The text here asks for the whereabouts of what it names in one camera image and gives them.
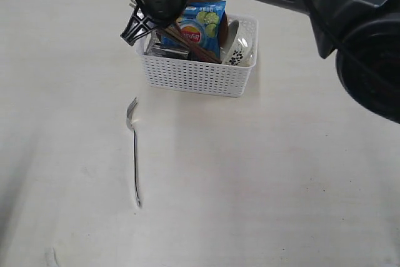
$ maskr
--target white ceramic bowl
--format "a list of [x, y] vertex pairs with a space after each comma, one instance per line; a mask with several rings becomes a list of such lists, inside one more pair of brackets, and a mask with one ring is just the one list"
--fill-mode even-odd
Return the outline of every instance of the white ceramic bowl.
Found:
[[224, 65], [247, 67], [252, 47], [251, 34], [238, 20], [234, 20], [228, 27], [227, 39], [221, 48], [221, 61]]

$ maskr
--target white plastic basket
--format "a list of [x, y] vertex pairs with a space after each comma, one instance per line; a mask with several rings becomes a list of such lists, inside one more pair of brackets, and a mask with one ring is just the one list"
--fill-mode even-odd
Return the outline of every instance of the white plastic basket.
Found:
[[253, 37], [249, 67], [211, 64], [144, 55], [145, 40], [137, 42], [136, 52], [150, 86], [194, 93], [239, 97], [243, 94], [252, 68], [257, 63], [258, 21], [252, 17], [228, 15], [237, 19]]

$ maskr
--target white tabletop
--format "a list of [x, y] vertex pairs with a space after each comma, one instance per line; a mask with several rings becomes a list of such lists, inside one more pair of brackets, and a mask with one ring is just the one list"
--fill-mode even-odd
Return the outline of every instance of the white tabletop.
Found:
[[128, 3], [0, 0], [0, 266], [400, 263], [400, 127], [346, 94], [306, 16], [229, 0], [259, 64], [224, 98], [150, 88]]

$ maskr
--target robotic arm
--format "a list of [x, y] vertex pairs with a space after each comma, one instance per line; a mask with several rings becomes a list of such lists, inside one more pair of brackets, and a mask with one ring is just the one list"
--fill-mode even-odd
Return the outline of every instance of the robotic arm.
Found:
[[[133, 45], [174, 22], [188, 1], [218, 0], [136, 0], [121, 37]], [[336, 69], [346, 91], [370, 111], [400, 123], [400, 0], [257, 1], [307, 14], [320, 57], [337, 49]]]

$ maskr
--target blue snack package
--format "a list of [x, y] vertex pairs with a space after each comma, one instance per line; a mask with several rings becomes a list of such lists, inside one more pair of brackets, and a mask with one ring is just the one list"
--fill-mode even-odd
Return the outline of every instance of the blue snack package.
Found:
[[[186, 6], [177, 23], [182, 33], [205, 50], [212, 51], [219, 58], [218, 31], [225, 12], [226, 1], [216, 3], [191, 3]], [[162, 37], [163, 45], [176, 43]]]

